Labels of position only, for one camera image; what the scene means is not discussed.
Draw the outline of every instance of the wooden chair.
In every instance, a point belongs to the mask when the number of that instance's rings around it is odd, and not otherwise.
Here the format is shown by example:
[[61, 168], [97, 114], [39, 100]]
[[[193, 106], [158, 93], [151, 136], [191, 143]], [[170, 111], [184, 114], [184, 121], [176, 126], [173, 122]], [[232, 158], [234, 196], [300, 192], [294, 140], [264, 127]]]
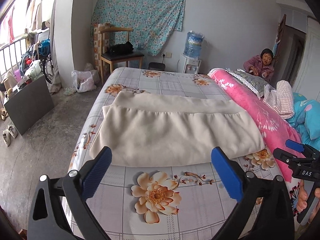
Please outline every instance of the wooden chair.
[[130, 37], [130, 32], [133, 32], [132, 28], [121, 28], [121, 27], [111, 27], [111, 28], [106, 28], [102, 31], [99, 31], [100, 35], [100, 62], [101, 62], [101, 80], [102, 83], [104, 83], [103, 80], [103, 61], [107, 62], [110, 64], [110, 73], [113, 72], [114, 69], [114, 63], [119, 63], [119, 62], [125, 62], [125, 66], [128, 67], [128, 61], [131, 60], [140, 60], [139, 62], [139, 68], [142, 67], [142, 59], [144, 57], [144, 55], [139, 52], [139, 51], [133, 51], [130, 52], [129, 54], [125, 54], [125, 55], [110, 55], [108, 52], [102, 54], [102, 34], [103, 33], [113, 33], [113, 32], [128, 32], [127, 33], [127, 41], [129, 41], [129, 37]]

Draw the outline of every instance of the black bag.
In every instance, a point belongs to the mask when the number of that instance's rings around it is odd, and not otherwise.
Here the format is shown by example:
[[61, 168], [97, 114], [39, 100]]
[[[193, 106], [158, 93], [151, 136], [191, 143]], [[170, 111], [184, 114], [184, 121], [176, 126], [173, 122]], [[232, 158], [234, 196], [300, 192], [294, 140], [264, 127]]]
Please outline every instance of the black bag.
[[127, 41], [125, 44], [116, 44], [114, 46], [111, 46], [107, 50], [107, 52], [109, 52], [109, 54], [113, 56], [129, 54], [132, 51], [133, 45], [129, 41]]

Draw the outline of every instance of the finger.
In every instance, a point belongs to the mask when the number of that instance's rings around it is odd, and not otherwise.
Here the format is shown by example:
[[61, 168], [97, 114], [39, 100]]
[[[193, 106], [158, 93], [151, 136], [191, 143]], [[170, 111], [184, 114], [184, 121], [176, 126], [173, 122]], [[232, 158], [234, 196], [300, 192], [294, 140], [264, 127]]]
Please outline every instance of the finger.
[[299, 189], [298, 198], [299, 198], [299, 199], [302, 199], [302, 200], [307, 200], [307, 198], [308, 198], [308, 194], [307, 194], [307, 192], [304, 190], [303, 184], [302, 184], [302, 186], [301, 186], [301, 184], [300, 184], [300, 189]]
[[304, 201], [303, 199], [299, 198], [298, 202], [297, 202], [297, 207], [298, 206], [303, 210], [303, 209], [305, 209], [307, 207], [307, 202]]
[[303, 211], [303, 208], [301, 208], [301, 207], [299, 206], [299, 204], [297, 204], [296, 209], [298, 210], [298, 212], [302, 212], [302, 211]]
[[320, 208], [320, 201], [318, 202], [317, 206], [315, 207], [315, 209], [311, 213], [311, 215], [309, 217], [309, 223], [311, 223], [311, 221], [314, 219], [314, 217], [316, 216], [317, 212], [319, 211], [319, 208]]
[[315, 196], [316, 196], [317, 198], [320, 198], [320, 187], [316, 188], [316, 190], [315, 190]]

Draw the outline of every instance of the concrete floor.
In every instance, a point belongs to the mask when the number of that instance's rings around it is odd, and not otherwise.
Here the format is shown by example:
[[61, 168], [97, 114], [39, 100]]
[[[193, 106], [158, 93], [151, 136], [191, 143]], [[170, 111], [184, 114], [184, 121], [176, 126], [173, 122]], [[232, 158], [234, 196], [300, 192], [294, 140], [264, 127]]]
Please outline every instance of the concrete floor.
[[[0, 139], [0, 205], [17, 230], [27, 229], [39, 177], [65, 176], [84, 122], [101, 90], [52, 96], [55, 108], [6, 147]], [[11, 123], [0, 120], [1, 131]]]

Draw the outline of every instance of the pink checkered towel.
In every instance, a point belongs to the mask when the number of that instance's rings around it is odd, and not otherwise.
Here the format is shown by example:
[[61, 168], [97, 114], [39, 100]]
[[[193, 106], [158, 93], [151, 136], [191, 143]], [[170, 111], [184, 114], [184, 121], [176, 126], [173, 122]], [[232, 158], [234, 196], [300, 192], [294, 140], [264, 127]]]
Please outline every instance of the pink checkered towel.
[[277, 83], [277, 90], [272, 90], [270, 85], [266, 85], [263, 102], [276, 111], [282, 119], [289, 119], [294, 115], [292, 89], [285, 80]]

